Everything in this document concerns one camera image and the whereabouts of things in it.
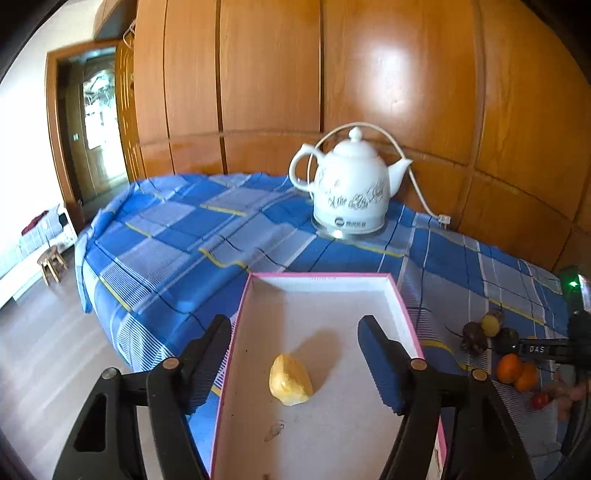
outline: fruit pile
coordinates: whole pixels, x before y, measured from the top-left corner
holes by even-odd
[[[460,347],[472,355],[481,355],[488,348],[488,339],[505,344],[517,343],[518,334],[511,328],[501,328],[504,316],[500,310],[491,310],[484,315],[480,322],[468,322],[462,329]],[[524,362],[516,354],[509,353],[501,358],[496,366],[496,377],[499,382],[512,384],[524,393],[533,390],[540,383],[540,372],[533,362]],[[533,396],[530,406],[541,410],[551,401],[547,393],[537,393]]]
[[[520,392],[529,392],[538,385],[540,379],[535,363],[525,363],[514,353],[509,353],[499,360],[496,377],[501,383],[512,383]]]

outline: metal screw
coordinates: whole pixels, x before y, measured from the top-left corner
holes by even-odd
[[[422,358],[413,358],[410,361],[410,366],[413,370],[426,370],[427,362]]]
[[[167,358],[164,362],[162,362],[162,366],[166,369],[166,370],[174,370],[175,368],[178,367],[178,364],[180,362],[178,361],[178,358],[175,357],[170,357]]]
[[[114,367],[109,367],[102,372],[101,377],[103,377],[105,380],[109,380],[115,375],[117,375],[117,369]]]
[[[480,370],[480,368],[475,368],[472,370],[472,376],[481,382],[486,380],[486,377],[488,377],[486,372],[484,370]]]

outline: kettle base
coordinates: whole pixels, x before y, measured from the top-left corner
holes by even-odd
[[[328,238],[336,238],[338,240],[349,240],[349,241],[360,241],[368,238],[373,238],[386,229],[386,223],[384,223],[377,230],[370,233],[353,233],[348,232],[346,229],[336,229],[331,226],[322,225],[314,215],[312,215],[312,225],[316,228],[316,231],[320,236]]]

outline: mango piece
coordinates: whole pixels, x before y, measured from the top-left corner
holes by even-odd
[[[304,403],[314,393],[304,365],[287,354],[275,358],[269,373],[269,390],[271,395],[288,407]]]

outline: white ceramic kettle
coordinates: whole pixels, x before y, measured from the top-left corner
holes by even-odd
[[[308,184],[296,177],[295,167],[310,154],[316,156],[318,169]],[[347,234],[371,233],[384,225],[388,202],[412,162],[402,158],[387,167],[355,127],[349,140],[327,154],[303,144],[291,160],[290,180],[297,189],[313,194],[314,218],[324,227]]]

